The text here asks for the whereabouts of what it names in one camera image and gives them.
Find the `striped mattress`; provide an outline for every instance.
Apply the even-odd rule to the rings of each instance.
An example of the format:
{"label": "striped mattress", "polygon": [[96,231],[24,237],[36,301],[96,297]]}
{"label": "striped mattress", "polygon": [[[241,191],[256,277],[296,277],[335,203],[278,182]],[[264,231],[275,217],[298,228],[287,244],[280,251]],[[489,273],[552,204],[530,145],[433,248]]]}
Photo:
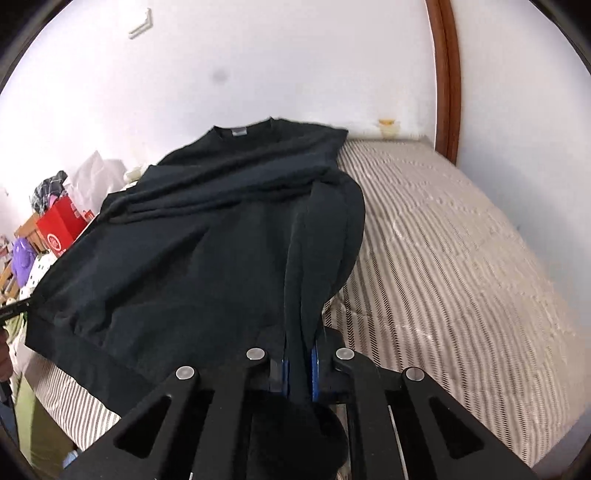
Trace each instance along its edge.
{"label": "striped mattress", "polygon": [[[361,186],[358,261],[325,324],[384,368],[422,367],[534,465],[584,412],[584,346],[564,301],[507,218],[418,142],[348,141]],[[51,362],[25,376],[81,448],[119,417]]]}

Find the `red box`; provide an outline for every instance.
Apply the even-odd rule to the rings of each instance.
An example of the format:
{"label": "red box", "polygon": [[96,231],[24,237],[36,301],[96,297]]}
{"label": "red box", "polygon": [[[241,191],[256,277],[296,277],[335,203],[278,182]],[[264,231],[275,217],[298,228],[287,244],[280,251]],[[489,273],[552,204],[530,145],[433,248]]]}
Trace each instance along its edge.
{"label": "red box", "polygon": [[37,228],[57,257],[74,243],[86,225],[86,220],[67,195],[56,200],[37,221]]}

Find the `green fabric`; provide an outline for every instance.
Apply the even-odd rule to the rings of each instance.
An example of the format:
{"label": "green fabric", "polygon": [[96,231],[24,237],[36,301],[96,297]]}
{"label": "green fabric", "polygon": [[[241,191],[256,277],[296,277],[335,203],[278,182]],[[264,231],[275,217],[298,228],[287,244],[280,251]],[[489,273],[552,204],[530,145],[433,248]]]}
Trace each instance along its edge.
{"label": "green fabric", "polygon": [[25,320],[23,313],[6,321],[4,329],[8,332],[8,344],[12,343],[12,341],[16,338],[18,332],[21,331],[21,327],[24,322]]}
{"label": "green fabric", "polygon": [[37,400],[25,378],[18,391],[15,414],[22,454],[42,480],[57,478],[74,444]]}

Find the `pile of clothes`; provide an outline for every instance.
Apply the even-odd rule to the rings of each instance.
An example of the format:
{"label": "pile of clothes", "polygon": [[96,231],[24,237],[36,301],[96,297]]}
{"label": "pile of clothes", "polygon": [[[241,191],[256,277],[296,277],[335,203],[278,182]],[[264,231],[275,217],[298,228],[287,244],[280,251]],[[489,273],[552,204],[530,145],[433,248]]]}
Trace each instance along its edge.
{"label": "pile of clothes", "polygon": [[51,208],[54,202],[66,194],[64,181],[68,174],[60,170],[53,177],[43,180],[33,191],[31,196],[31,207],[40,216]]}

